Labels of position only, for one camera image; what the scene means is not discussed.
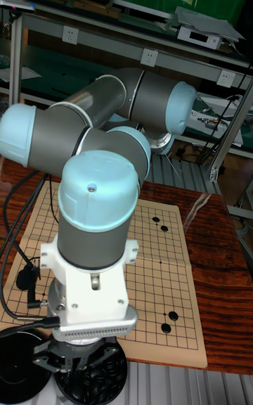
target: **robotic arm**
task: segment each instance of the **robotic arm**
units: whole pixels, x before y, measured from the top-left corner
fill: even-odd
[[[137,240],[127,240],[131,217],[148,175],[150,145],[168,150],[171,136],[186,128],[194,98],[184,82],[123,69],[46,111],[17,104],[2,117],[0,153],[62,178],[58,235],[41,245],[40,266],[56,276],[48,315],[60,317],[55,344],[46,350],[64,361],[52,362],[38,347],[41,366],[67,372],[77,357],[82,369],[103,338],[126,335],[136,325],[124,282],[124,266],[138,253]],[[141,123],[150,142],[131,127],[101,131],[114,113]]]

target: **electrical outlet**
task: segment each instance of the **electrical outlet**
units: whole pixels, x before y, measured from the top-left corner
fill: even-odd
[[[221,75],[218,78],[218,82],[216,84],[220,84],[225,88],[230,88],[232,86],[233,80],[235,78],[234,72],[229,72],[227,70],[222,70]]]
[[[67,25],[64,25],[62,40],[64,42],[68,42],[69,44],[77,45],[78,33],[78,28],[68,27]]]
[[[150,49],[144,49],[143,54],[141,56],[141,65],[146,65],[150,67],[154,67],[156,64],[156,60],[158,57],[157,51],[151,51]]]

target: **white box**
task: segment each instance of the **white box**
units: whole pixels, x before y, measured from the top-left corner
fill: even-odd
[[[198,44],[202,47],[207,47],[208,49],[218,49],[221,45],[222,38],[217,34],[207,34],[198,32],[192,27],[186,27],[182,25],[179,30],[178,39],[183,41]]]

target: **cable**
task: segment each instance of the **cable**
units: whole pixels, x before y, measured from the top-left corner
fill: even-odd
[[[32,328],[55,328],[60,325],[60,318],[53,316],[50,318],[43,318],[39,322],[26,323],[23,326],[5,328],[0,332],[0,338],[13,335],[17,332],[23,332]]]
[[[23,223],[24,223],[26,217],[28,216],[30,210],[32,209],[32,206],[33,206],[35,200],[37,199],[37,196],[39,195],[40,190],[41,190],[42,186],[44,185],[47,176],[48,176],[48,174],[45,174],[45,175],[43,176],[42,180],[39,182],[39,184],[38,184],[37,187],[35,188],[34,192],[33,192],[32,195],[30,196],[30,198],[28,199],[28,201],[25,203],[24,207],[22,208],[21,212],[19,213],[18,217],[16,218],[16,220],[15,220],[15,222],[14,222],[12,228],[10,229],[9,234],[8,234],[8,236],[7,236],[7,238],[6,238],[5,242],[4,242],[4,245],[3,245],[2,249],[1,249],[1,252],[0,252],[0,257],[1,257],[2,254],[4,253],[4,250],[5,250],[6,244],[8,243],[8,240],[11,238],[10,243],[9,243],[9,246],[8,246],[8,248],[7,248],[7,250],[6,250],[6,254],[4,255],[3,262],[2,262],[2,265],[1,265],[1,270],[0,270],[0,300],[1,300],[1,304],[2,304],[2,306],[3,306],[3,308],[4,308],[4,311],[5,311],[10,317],[12,317],[13,319],[22,319],[22,320],[24,320],[24,321],[27,321],[27,318],[28,318],[28,319],[29,319],[29,318],[32,318],[32,319],[40,319],[40,316],[22,316],[22,315],[19,315],[19,316],[18,316],[18,315],[16,315],[16,314],[14,314],[14,313],[8,308],[8,305],[7,305],[6,302],[5,302],[3,284],[4,284],[4,270],[5,270],[5,267],[6,267],[7,259],[8,259],[8,256],[9,256],[9,254],[10,254],[11,248],[12,248],[12,246],[13,246],[13,244],[14,244],[15,238],[16,238],[16,236],[17,236],[19,230],[21,229],[21,227],[22,227],[22,225],[23,225]],[[19,222],[19,224],[18,224],[18,226],[17,226],[15,232],[12,234],[13,229],[15,228],[16,224],[18,223],[18,220],[19,220],[19,219],[20,219],[20,222]]]
[[[246,69],[246,71],[245,71],[245,73],[244,73],[244,75],[243,75],[241,81],[240,81],[240,84],[239,84],[239,86],[238,86],[238,91],[240,90],[240,87],[242,86],[242,83],[244,82],[244,80],[245,80],[245,78],[246,78],[246,75],[247,75],[248,71],[250,70],[251,66],[252,66],[252,64],[250,63],[249,66],[248,66],[248,68]],[[198,165],[200,165],[201,162],[202,162],[202,163],[205,162],[205,160],[210,156],[211,151],[214,149],[214,146],[217,146],[217,145],[222,141],[223,137],[226,135],[227,130],[224,132],[224,134],[222,135],[222,137],[210,148],[211,151],[210,151],[210,149],[209,149],[209,150],[207,151],[207,154],[205,154],[205,150],[206,150],[206,148],[207,148],[207,145],[208,145],[209,142],[211,141],[211,139],[212,139],[212,137],[213,137],[213,135],[214,135],[214,132],[216,131],[216,129],[217,129],[217,127],[218,127],[218,125],[219,125],[219,123],[220,123],[222,117],[223,117],[224,114],[226,113],[226,111],[227,111],[227,109],[228,109],[228,107],[229,107],[229,105],[231,104],[232,101],[233,101],[233,100],[232,100],[232,98],[231,98],[231,99],[229,100],[228,105],[226,106],[226,108],[224,108],[224,110],[223,110],[221,116],[218,118],[218,121],[217,121],[217,123],[216,123],[215,128],[213,129],[211,135],[209,135],[209,138],[207,139],[207,142],[206,142],[205,146],[203,147],[203,149],[202,149],[202,151],[201,151],[201,153],[200,153],[200,156],[199,156],[199,157],[197,158],[197,160],[196,160],[196,163],[197,163]]]
[[[10,202],[10,199],[12,198],[13,194],[17,191],[17,189],[19,189],[24,183],[26,183],[28,180],[30,180],[32,177],[34,177],[34,175],[38,174],[38,172],[39,171],[37,171],[37,170],[30,172],[30,174],[28,174],[26,177],[24,177],[24,179],[20,180],[16,185],[14,185],[14,187],[11,189],[11,191],[7,195],[7,197],[4,201],[4,206],[3,206],[3,219],[4,219],[4,225],[5,225],[7,232],[10,231],[10,226],[9,226],[8,218],[7,218],[7,207],[8,207],[8,203]],[[25,262],[28,265],[30,265],[30,267],[32,267],[32,263],[30,263],[29,259],[27,258],[27,256],[22,251],[22,249],[20,248],[20,246],[18,245],[18,243],[16,241],[14,242],[14,246],[15,246],[16,250],[20,253],[21,257],[25,260]]]
[[[53,211],[53,194],[52,194],[52,176],[51,175],[49,175],[49,189],[50,189],[50,205],[51,205],[52,215],[53,215],[54,219],[56,220],[57,224],[59,224],[59,221]]]
[[[179,158],[182,157],[182,156],[185,154],[186,148],[187,148],[188,146],[190,146],[190,147],[191,147],[193,150],[195,150],[195,151],[201,152],[201,150],[200,150],[195,144],[193,144],[193,143],[186,143],[183,147],[179,147],[179,148],[178,148],[178,150],[176,151],[176,156],[179,157]]]

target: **black cable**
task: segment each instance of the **black cable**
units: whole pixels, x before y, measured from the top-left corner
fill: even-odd
[[[56,220],[57,224],[59,224],[59,221],[53,211],[53,193],[52,193],[52,176],[51,175],[49,175],[49,189],[50,189],[50,205],[51,205],[52,215],[53,215],[54,219]]]
[[[60,325],[60,318],[58,316],[53,316],[50,318],[43,318],[37,322],[25,323],[23,326],[5,328],[0,332],[0,338],[13,335],[17,332],[24,332],[26,330],[31,330],[32,328],[55,328]]]
[[[25,209],[26,209],[27,206],[29,205],[29,203],[30,203],[30,201],[31,201],[31,199],[32,199],[33,194],[34,194],[34,191],[33,191],[33,193],[31,194],[31,196],[29,197],[29,199],[27,200],[27,202],[26,202],[26,203],[24,204],[24,206],[22,207],[21,211],[18,213],[18,215],[17,215],[15,221],[13,222],[13,225],[12,225],[10,231],[8,232],[8,235],[6,236],[6,239],[5,239],[5,241],[4,241],[4,244],[3,244],[3,246],[2,246],[2,248],[1,248],[1,250],[0,250],[0,259],[1,259],[2,254],[4,253],[4,250],[5,250],[5,248],[6,248],[6,245],[7,245],[8,241],[9,241],[10,237],[12,236],[12,232],[13,232],[15,226],[17,225],[19,219],[21,218],[21,216],[22,216],[22,214],[24,213]]]
[[[3,219],[4,219],[4,225],[7,230],[7,233],[10,231],[10,226],[9,226],[8,218],[7,218],[7,208],[8,208],[8,203],[10,202],[10,199],[12,198],[13,194],[17,191],[17,189],[19,189],[24,183],[26,183],[28,180],[30,180],[32,177],[34,177],[34,175],[38,174],[38,172],[39,171],[37,171],[37,170],[30,172],[30,174],[28,174],[26,177],[24,177],[24,179],[20,180],[16,185],[14,185],[14,187],[11,189],[11,191],[7,195],[7,197],[4,201],[4,206],[3,206]],[[25,262],[30,265],[31,263],[29,262],[29,259],[27,258],[27,256],[22,251],[22,249],[20,248],[20,246],[18,245],[18,243],[16,241],[14,242],[14,246],[15,246],[16,250],[20,253],[21,257],[25,260]]]
[[[8,306],[7,306],[6,302],[5,302],[3,284],[4,284],[4,270],[5,270],[6,263],[7,263],[7,259],[8,259],[8,256],[9,256],[9,254],[10,254],[10,251],[11,251],[11,248],[12,248],[12,246],[13,246],[13,243],[14,243],[14,241],[15,241],[15,239],[16,239],[16,237],[17,237],[17,234],[18,234],[19,230],[21,229],[21,227],[22,227],[22,225],[23,225],[25,219],[27,218],[27,216],[28,216],[30,210],[32,209],[32,206],[33,206],[35,200],[37,199],[37,196],[39,195],[39,193],[40,193],[40,191],[41,191],[41,188],[42,188],[42,186],[44,185],[47,176],[48,176],[48,174],[45,174],[45,175],[43,176],[42,180],[39,182],[39,184],[37,185],[37,187],[36,187],[35,190],[33,191],[32,195],[29,197],[28,201],[25,203],[24,207],[22,208],[21,212],[19,213],[18,217],[16,218],[16,220],[15,220],[15,222],[14,222],[12,228],[10,229],[9,234],[8,234],[6,240],[4,241],[4,245],[3,245],[3,247],[2,247],[2,249],[1,249],[1,251],[0,251],[0,257],[1,257],[2,254],[4,253],[4,250],[5,250],[6,244],[8,243],[8,240],[11,238],[10,243],[9,243],[9,246],[8,246],[8,248],[7,248],[7,250],[6,250],[6,254],[4,255],[3,262],[2,262],[2,265],[1,265],[1,270],[0,270],[0,300],[1,300],[1,304],[2,304],[2,306],[3,306],[3,308],[4,308],[4,311],[5,311],[10,317],[12,317],[13,319],[22,319],[22,320],[25,320],[25,321],[26,321],[26,320],[27,320],[27,317],[28,317],[28,318],[33,318],[33,319],[40,318],[40,316],[30,316],[30,315],[29,315],[29,316],[22,316],[22,315],[16,315],[16,314],[14,314],[14,313],[8,308]],[[17,225],[17,228],[16,228],[16,230],[15,230],[14,233],[13,233],[13,229],[15,228],[16,224],[18,223],[18,220],[19,220],[19,219],[20,219],[20,222],[19,222],[19,224]]]
[[[246,69],[246,71],[245,71],[245,73],[244,73],[244,75],[243,75],[243,77],[242,77],[240,83],[239,83],[238,91],[240,90],[240,87],[242,86],[242,83],[244,82],[244,80],[245,80],[245,78],[246,78],[246,75],[247,75],[248,71],[250,70],[251,66],[252,66],[252,64],[250,63],[249,66],[248,66],[248,68]],[[201,151],[199,157],[198,157],[197,160],[195,161],[198,165],[200,165],[201,162],[205,162],[205,160],[207,160],[207,158],[210,156],[211,152],[213,151],[214,147],[216,147],[216,146],[222,141],[223,137],[225,136],[226,131],[224,132],[224,135],[222,135],[221,138],[207,151],[207,154],[208,154],[208,156],[207,156],[207,154],[205,154],[205,150],[206,150],[206,148],[207,148],[207,145],[208,145],[209,142],[211,141],[211,139],[212,139],[212,137],[213,137],[213,135],[214,135],[214,132],[216,131],[216,129],[217,129],[217,127],[218,127],[218,125],[219,125],[219,123],[220,123],[222,117],[223,117],[224,114],[226,113],[226,111],[227,111],[227,109],[228,109],[228,107],[229,107],[229,105],[231,104],[232,101],[233,101],[233,97],[229,100],[228,105],[226,106],[226,108],[224,108],[222,114],[221,114],[220,117],[218,118],[218,121],[217,121],[217,123],[216,123],[215,128],[213,129],[211,135],[209,135],[209,138],[207,139],[207,142],[206,142],[205,146],[203,147],[203,149],[202,149],[202,151]]]
[[[72,93],[66,93],[65,91],[61,91],[60,89],[51,88],[53,91],[57,91],[58,93],[64,94],[65,97],[70,97]]]

